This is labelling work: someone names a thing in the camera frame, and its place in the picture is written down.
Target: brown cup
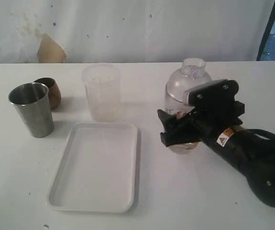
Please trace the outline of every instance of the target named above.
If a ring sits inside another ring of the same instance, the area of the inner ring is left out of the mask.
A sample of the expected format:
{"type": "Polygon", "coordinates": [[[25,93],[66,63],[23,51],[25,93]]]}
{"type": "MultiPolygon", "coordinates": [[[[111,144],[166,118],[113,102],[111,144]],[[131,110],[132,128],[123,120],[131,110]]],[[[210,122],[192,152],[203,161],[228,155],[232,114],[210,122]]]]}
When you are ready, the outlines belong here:
{"type": "Polygon", "coordinates": [[[40,78],[34,82],[42,83],[49,89],[48,98],[51,109],[55,109],[61,103],[61,92],[53,78],[40,78]]]}

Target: white plastic tray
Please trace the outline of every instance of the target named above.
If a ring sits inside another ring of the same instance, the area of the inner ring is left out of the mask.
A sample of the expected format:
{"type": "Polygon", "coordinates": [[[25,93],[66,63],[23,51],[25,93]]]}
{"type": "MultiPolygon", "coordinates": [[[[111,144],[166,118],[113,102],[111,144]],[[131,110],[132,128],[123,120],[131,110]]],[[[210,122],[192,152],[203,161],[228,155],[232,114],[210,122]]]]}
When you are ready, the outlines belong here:
{"type": "Polygon", "coordinates": [[[138,130],[130,124],[77,124],[47,204],[54,210],[127,211],[134,199],[137,138],[138,130]]]}

